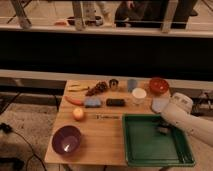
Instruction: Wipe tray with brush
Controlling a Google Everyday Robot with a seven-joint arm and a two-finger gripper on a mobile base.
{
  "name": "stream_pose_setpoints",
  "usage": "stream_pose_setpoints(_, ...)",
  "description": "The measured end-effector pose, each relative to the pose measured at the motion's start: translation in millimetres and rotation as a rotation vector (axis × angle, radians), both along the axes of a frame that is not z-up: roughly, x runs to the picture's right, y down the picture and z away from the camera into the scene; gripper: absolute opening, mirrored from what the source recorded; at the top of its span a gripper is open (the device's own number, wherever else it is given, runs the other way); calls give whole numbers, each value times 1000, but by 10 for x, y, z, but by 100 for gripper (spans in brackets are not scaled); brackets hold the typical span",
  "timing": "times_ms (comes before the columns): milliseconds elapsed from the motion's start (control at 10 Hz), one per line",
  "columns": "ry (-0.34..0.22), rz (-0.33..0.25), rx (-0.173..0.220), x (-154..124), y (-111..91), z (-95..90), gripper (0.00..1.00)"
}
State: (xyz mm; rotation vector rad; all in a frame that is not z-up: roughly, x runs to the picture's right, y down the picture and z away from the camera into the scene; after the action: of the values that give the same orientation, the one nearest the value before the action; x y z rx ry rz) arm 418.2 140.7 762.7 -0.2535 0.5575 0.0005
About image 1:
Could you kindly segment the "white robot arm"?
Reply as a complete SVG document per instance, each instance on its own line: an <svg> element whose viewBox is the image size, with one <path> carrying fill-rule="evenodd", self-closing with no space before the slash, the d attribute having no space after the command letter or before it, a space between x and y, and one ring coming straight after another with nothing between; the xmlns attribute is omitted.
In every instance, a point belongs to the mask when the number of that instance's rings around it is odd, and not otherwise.
<svg viewBox="0 0 213 171"><path fill-rule="evenodd" d="M213 121L191 115L193 101L182 93L174 93L160 112L169 124L213 147Z"/></svg>

